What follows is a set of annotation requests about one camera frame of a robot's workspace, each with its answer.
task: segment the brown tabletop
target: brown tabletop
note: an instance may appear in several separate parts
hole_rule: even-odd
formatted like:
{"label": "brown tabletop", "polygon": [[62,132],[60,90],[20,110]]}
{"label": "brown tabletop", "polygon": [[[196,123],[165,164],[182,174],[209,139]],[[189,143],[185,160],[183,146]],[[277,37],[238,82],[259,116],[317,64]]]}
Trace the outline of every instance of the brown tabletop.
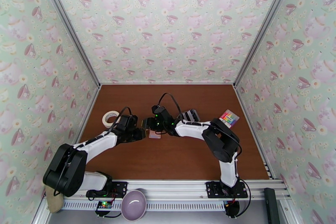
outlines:
{"label": "brown tabletop", "polygon": [[[251,131],[231,85],[109,85],[102,86],[81,141],[106,129],[102,116],[129,106],[138,116],[138,126],[153,116],[151,107],[164,92],[173,94],[181,110],[197,110],[201,121],[210,121],[230,109],[240,117],[232,130],[240,139],[243,153],[238,158],[238,172],[243,179],[268,179]],[[167,95],[161,105],[172,116],[178,111]],[[109,149],[87,165],[87,171],[102,171],[114,179],[219,179],[218,160],[206,143],[190,137],[162,135],[145,138]]]}

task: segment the floral wallpaper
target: floral wallpaper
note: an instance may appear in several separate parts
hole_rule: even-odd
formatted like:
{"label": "floral wallpaper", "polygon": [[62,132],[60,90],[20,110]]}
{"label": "floral wallpaper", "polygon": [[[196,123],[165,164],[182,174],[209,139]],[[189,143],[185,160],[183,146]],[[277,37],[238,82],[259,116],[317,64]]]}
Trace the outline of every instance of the floral wallpaper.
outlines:
{"label": "floral wallpaper", "polygon": [[95,85],[49,0],[0,0],[0,223],[30,223]]}
{"label": "floral wallpaper", "polygon": [[102,83],[232,83],[273,0],[62,0]]}
{"label": "floral wallpaper", "polygon": [[239,92],[304,223],[336,223],[336,0],[285,0]]}

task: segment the black mounting plate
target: black mounting plate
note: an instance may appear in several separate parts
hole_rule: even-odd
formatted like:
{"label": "black mounting plate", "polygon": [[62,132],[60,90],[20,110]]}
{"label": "black mounting plate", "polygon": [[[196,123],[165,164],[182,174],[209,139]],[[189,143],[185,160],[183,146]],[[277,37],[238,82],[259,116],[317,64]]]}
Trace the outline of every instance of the black mounting plate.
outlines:
{"label": "black mounting plate", "polygon": [[223,192],[220,182],[206,182],[205,186],[207,188],[208,198],[247,198],[247,191],[245,184],[242,181],[236,183],[231,191]]}
{"label": "black mounting plate", "polygon": [[107,198],[114,197],[116,192],[116,198],[123,198],[127,193],[127,182],[112,182],[112,193],[106,195]]}

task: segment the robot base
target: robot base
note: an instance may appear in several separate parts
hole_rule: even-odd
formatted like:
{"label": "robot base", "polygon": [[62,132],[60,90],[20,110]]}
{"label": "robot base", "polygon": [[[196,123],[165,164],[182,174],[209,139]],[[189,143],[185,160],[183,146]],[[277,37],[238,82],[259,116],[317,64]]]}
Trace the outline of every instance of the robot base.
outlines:
{"label": "robot base", "polygon": [[114,182],[112,177],[103,172],[99,172],[107,177],[106,184],[102,190],[88,190],[86,192],[86,197],[89,200],[94,198],[123,198],[127,193],[127,182]]}
{"label": "robot base", "polygon": [[242,181],[237,181],[233,187],[225,185],[223,182],[206,182],[208,198],[247,198],[245,184]]}

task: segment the bowl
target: bowl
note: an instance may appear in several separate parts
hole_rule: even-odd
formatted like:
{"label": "bowl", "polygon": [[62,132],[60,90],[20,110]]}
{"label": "bowl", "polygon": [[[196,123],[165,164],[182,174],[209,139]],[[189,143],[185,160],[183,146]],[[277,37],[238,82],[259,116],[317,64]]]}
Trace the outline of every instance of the bowl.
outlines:
{"label": "bowl", "polygon": [[128,221],[137,221],[146,211],[147,201],[139,190],[127,193],[121,202],[121,214]]}

